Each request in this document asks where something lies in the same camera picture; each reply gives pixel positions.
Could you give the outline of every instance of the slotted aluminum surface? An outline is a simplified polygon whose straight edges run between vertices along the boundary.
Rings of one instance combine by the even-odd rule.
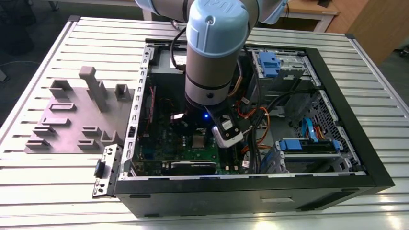
[[[407,108],[359,45],[342,34],[254,29],[247,44],[319,50],[395,187],[323,210],[185,218],[142,218],[117,199],[90,199],[99,155],[22,152],[46,106],[54,79],[83,87],[77,73],[94,66],[105,87],[134,88],[146,38],[173,39],[167,23],[81,18],[67,22],[19,101],[0,130],[0,226],[81,229],[407,229]]]

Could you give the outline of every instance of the case bracket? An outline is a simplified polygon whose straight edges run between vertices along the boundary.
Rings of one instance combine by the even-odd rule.
[[[115,197],[113,195],[113,190],[118,175],[121,155],[122,147],[119,145],[107,145],[103,148],[102,157],[97,160],[94,167],[95,181],[91,198]]]

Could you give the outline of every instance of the motherboard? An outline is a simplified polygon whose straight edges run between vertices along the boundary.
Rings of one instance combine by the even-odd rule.
[[[209,115],[202,112],[194,116],[194,121],[185,121],[171,99],[163,99],[158,94],[146,98],[153,110],[146,109],[141,122],[138,148],[131,161],[135,175],[239,174],[239,150],[217,146]]]

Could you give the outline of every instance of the wire bundle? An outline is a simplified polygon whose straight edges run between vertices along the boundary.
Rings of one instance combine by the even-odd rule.
[[[322,130],[320,130],[319,126],[314,126],[314,133],[316,134],[318,139],[324,139],[324,136],[323,136],[323,133],[322,133]]]

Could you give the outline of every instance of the blue latch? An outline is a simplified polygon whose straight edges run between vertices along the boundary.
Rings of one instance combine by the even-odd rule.
[[[286,150],[284,141],[283,141],[283,140],[279,140],[279,141],[278,141],[278,144],[279,144],[279,150]]]
[[[287,150],[300,150],[299,140],[284,140],[284,145]]]
[[[334,150],[339,152],[340,150],[339,142],[336,140],[331,140],[331,143],[332,143]]]
[[[280,69],[280,62],[275,57],[275,53],[259,52],[258,61],[263,72],[263,76],[266,78],[276,77]]]
[[[299,140],[295,139],[288,139],[288,140],[279,140],[279,150],[300,150],[300,142]]]

